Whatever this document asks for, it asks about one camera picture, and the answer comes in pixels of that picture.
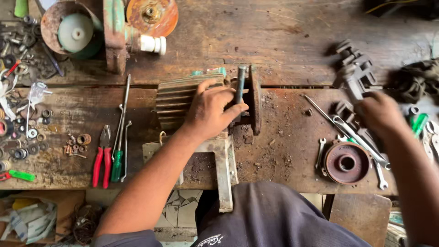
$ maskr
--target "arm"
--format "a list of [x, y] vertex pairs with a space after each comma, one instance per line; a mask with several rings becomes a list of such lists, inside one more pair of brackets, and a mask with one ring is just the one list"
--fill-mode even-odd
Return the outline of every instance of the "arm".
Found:
[[383, 141], [398, 186], [404, 224], [412, 244], [439, 246], [439, 168], [414, 138], [397, 103], [389, 96], [365, 94], [367, 126]]
[[233, 88], [206, 90], [215, 80], [202, 82], [183, 126], [120, 192], [101, 220], [95, 236], [153, 229], [169, 193], [195, 149], [218, 135], [242, 111], [244, 103], [224, 111], [234, 98]]

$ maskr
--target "cardboard box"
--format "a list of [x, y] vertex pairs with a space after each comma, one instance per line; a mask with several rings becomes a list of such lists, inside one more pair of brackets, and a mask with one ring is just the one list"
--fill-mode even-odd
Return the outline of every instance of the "cardboard box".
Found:
[[[34, 198], [40, 199], [43, 202], [52, 202], [57, 205], [57, 219], [55, 225], [55, 231], [49, 233], [49, 235], [36, 243], [57, 243], [65, 236], [69, 235], [72, 231], [72, 214], [75, 211], [75, 207], [79, 207], [84, 203], [85, 191], [84, 190], [31, 190], [24, 191], [22, 193], [11, 195], [9, 198]], [[5, 207], [3, 201], [0, 200], [0, 215], [4, 215]], [[7, 223], [0, 222], [0, 236], [3, 234]], [[17, 238], [15, 231], [12, 231], [6, 238], [8, 242], [20, 242]]]

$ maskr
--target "rusty disc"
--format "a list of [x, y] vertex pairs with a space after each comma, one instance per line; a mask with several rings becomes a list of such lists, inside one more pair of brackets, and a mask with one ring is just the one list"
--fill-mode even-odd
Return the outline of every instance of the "rusty disc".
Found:
[[369, 171], [371, 158], [360, 145], [352, 142], [335, 143], [325, 157], [328, 176], [337, 183], [353, 185]]
[[126, 19], [141, 34], [166, 37], [177, 25], [177, 4], [175, 0], [131, 0]]

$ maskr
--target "green-handled screwdriver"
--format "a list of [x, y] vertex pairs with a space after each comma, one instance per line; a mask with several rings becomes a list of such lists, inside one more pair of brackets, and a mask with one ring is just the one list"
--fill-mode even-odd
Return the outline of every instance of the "green-handled screwdriver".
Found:
[[19, 178], [30, 182], [35, 180], [35, 175], [21, 171], [9, 170], [9, 175], [11, 175], [13, 178]]
[[430, 116], [426, 113], [419, 114], [416, 119], [414, 119], [414, 116], [410, 117], [410, 127], [412, 128], [415, 138], [419, 137], [419, 134], [427, 124], [429, 117]]
[[117, 145], [117, 150], [113, 150], [114, 160], [111, 170], [111, 182], [113, 183], [119, 182], [120, 172], [122, 170], [121, 161], [122, 161], [123, 151], [121, 150], [121, 146], [122, 146], [122, 137], [123, 137], [123, 129], [124, 129], [123, 127], [125, 125], [124, 123], [125, 123], [126, 103], [128, 102], [128, 93], [130, 92], [130, 83], [131, 83], [131, 75], [128, 75], [128, 80], [126, 82], [125, 100], [123, 103], [123, 111], [119, 123], [118, 135], [116, 135], [116, 142], [118, 143], [118, 145]]

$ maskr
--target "red-handled pliers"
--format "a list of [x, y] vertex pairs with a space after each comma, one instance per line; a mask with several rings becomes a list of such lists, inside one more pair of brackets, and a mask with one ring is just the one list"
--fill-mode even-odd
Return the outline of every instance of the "red-handled pliers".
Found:
[[0, 181], [5, 181], [5, 180], [8, 180], [8, 179], [10, 179], [12, 176], [9, 174], [9, 172], [7, 171], [7, 172], [5, 172], [5, 173], [2, 173], [2, 174], [0, 174]]
[[104, 182], [102, 186], [104, 189], [108, 188], [108, 182], [110, 180], [110, 169], [111, 169], [111, 148], [110, 148], [110, 125], [105, 125], [102, 130], [99, 147], [97, 148], [96, 160], [94, 161], [93, 168], [93, 187], [97, 186], [99, 182], [99, 170], [101, 169], [102, 157], [105, 160], [105, 172], [104, 172]]

